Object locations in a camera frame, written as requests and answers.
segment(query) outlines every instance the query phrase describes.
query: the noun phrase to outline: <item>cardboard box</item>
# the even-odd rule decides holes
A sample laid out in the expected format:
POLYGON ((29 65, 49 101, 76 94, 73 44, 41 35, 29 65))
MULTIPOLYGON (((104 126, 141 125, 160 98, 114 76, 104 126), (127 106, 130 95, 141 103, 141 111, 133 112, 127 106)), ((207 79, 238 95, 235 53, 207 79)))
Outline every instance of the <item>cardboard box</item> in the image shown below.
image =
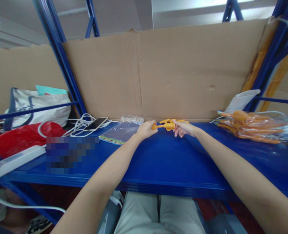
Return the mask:
MULTIPOLYGON (((266 31, 263 19, 127 32, 64 43, 95 117, 206 122, 240 93, 266 31)), ((0 114, 10 87, 66 88, 48 45, 0 50, 0 114)))

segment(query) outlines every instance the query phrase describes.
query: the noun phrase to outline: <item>blue shelf frame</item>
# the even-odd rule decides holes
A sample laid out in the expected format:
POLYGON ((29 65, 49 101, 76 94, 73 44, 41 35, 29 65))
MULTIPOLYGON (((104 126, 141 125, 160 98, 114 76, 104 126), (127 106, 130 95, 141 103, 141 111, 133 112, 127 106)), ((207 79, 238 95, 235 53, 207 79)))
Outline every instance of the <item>blue shelf frame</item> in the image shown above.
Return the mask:
POLYGON ((231 20, 232 12, 235 12, 237 20, 243 20, 241 10, 237 0, 227 0, 222 22, 229 22, 231 20))
MULTIPOLYGON (((23 112, 8 113, 0 115, 0 119, 12 118, 22 114, 33 113, 37 111, 49 110, 53 108, 58 108, 62 106, 75 105, 78 113, 82 116, 86 113, 86 107, 84 105, 83 98, 80 94, 80 90, 75 81, 73 72, 71 70, 69 61, 67 59, 66 53, 64 51, 63 42, 66 42, 64 32, 62 30, 60 21, 58 19, 54 4, 52 0, 33 0, 35 8, 39 14, 39 18, 43 24, 47 37, 50 41, 56 59, 60 65, 63 72, 65 81, 68 85, 69 92, 73 99, 72 103, 55 105, 45 108, 38 108, 33 110, 27 110, 23 112)), ((98 25, 96 21, 95 11, 92 0, 86 0, 87 8, 89 12, 89 24, 86 31, 85 37, 90 37, 91 30, 93 29, 94 37, 99 36, 98 25)), ((235 11, 237 20, 243 20, 239 4, 237 0, 227 0, 225 13, 223 16, 223 22, 228 22, 231 19, 232 12, 235 11)), ((267 84, 270 80, 271 73, 273 72, 275 66, 288 54, 288 0, 278 0, 275 10, 273 12, 275 17, 282 15, 284 22, 280 22, 278 29, 275 33, 273 41, 270 45, 269 51, 264 59, 261 70, 257 76, 257 79, 253 85, 253 89, 261 89, 259 96, 255 97, 246 107, 247 111, 254 111, 260 100, 273 101, 280 103, 287 103, 288 100, 265 98, 262 97, 267 84)), ((27 184, 20 182, 9 182, 4 178, 0 178, 0 184, 8 187, 17 193, 26 203, 29 205, 47 205, 41 197, 31 189, 27 184)), ((61 217, 61 214, 50 210, 38 210, 42 215, 49 218, 54 224, 56 224, 61 217)))
POLYGON ((288 100, 263 97, 275 67, 285 56, 288 55, 288 0, 278 1, 273 16, 276 17, 280 15, 282 15, 282 21, 280 21, 278 25, 261 69, 252 86, 252 89, 260 89, 261 92, 250 103, 248 103, 244 109, 245 111, 254 112, 261 100, 288 104, 288 100))
POLYGON ((85 38, 90 37, 92 29, 93 29, 94 37, 99 37, 100 35, 99 35, 99 30, 98 30, 98 24, 96 21, 96 15, 95 15, 93 1, 92 0, 86 0, 86 6, 88 8, 90 20, 88 23, 88 28, 86 29, 85 38))

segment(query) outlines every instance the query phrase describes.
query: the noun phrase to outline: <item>white ceiling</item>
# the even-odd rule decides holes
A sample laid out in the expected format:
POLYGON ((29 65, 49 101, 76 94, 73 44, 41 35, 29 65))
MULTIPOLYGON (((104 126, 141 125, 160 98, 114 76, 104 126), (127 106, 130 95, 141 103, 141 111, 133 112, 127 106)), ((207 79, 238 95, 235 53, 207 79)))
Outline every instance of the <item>white ceiling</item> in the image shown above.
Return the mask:
MULTIPOLYGON (((85 0, 53 2, 58 13, 86 7, 85 0)), ((276 0, 239 2, 243 17, 247 20, 267 18, 276 4, 276 0)), ((131 28, 149 30, 219 23, 222 21, 225 3, 226 0, 94 0, 101 36, 125 32, 131 28)), ((0 16, 0 45, 13 47, 48 43, 32 0, 0 0, 0 16)), ((85 36, 89 20, 87 11, 66 14, 59 19, 68 40, 85 36)))

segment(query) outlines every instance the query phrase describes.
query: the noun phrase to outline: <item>hand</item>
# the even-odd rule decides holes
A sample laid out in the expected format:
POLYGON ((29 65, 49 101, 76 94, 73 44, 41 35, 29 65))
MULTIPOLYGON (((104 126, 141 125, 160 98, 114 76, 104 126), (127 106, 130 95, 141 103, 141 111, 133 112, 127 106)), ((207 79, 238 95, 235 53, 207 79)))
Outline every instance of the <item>hand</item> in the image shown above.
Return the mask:
POLYGON ((175 137, 179 135, 182 138, 185 134, 196 137, 196 131, 200 129, 187 122, 177 122, 174 119, 173 122, 175 123, 175 129, 173 130, 175 137))
POLYGON ((155 120, 149 120, 145 123, 142 123, 138 128, 136 135, 139 136, 141 140, 149 138, 150 136, 158 132, 157 128, 155 130, 151 129, 151 127, 156 123, 157 122, 155 120))

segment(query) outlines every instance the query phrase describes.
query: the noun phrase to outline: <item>power strip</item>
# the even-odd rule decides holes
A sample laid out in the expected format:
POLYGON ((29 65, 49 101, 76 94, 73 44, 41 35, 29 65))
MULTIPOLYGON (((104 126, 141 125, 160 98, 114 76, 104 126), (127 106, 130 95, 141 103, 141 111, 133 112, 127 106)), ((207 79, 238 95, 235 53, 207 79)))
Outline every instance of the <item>power strip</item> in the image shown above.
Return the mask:
POLYGON ((46 150, 44 147, 32 146, 28 149, 23 150, 22 152, 12 155, 11 157, 1 160, 0 177, 45 153, 46 150))

